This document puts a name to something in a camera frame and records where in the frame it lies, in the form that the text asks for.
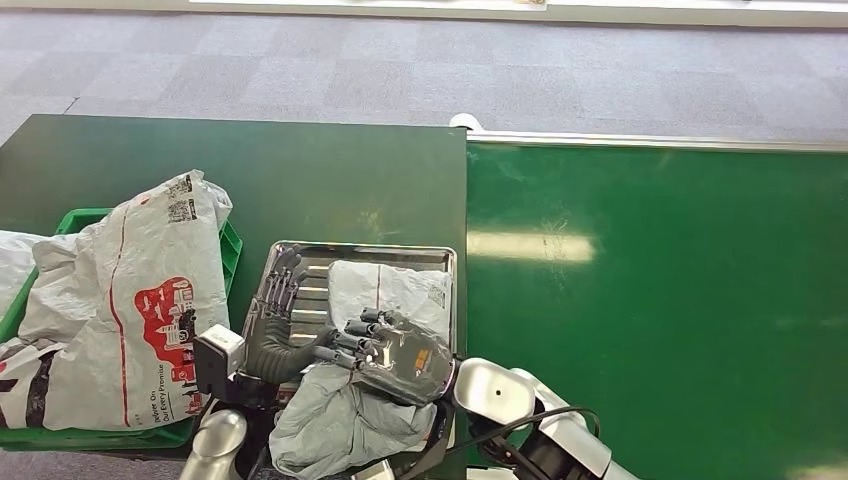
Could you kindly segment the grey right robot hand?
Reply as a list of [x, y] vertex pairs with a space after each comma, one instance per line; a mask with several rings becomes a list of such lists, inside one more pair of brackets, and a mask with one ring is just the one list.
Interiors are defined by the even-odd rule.
[[314, 347], [313, 355], [347, 371], [355, 385], [417, 407], [444, 397], [460, 364], [430, 329], [396, 310], [370, 308], [334, 331], [327, 344]]

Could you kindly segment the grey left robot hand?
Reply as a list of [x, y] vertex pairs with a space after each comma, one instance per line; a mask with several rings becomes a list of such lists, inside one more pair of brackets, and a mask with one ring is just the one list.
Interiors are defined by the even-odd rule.
[[243, 329], [248, 375], [272, 384], [286, 383], [318, 359], [319, 348], [331, 345], [336, 329], [329, 326], [321, 327], [302, 346], [290, 344], [294, 302], [307, 276], [298, 244], [274, 249], [270, 270], [252, 299]]

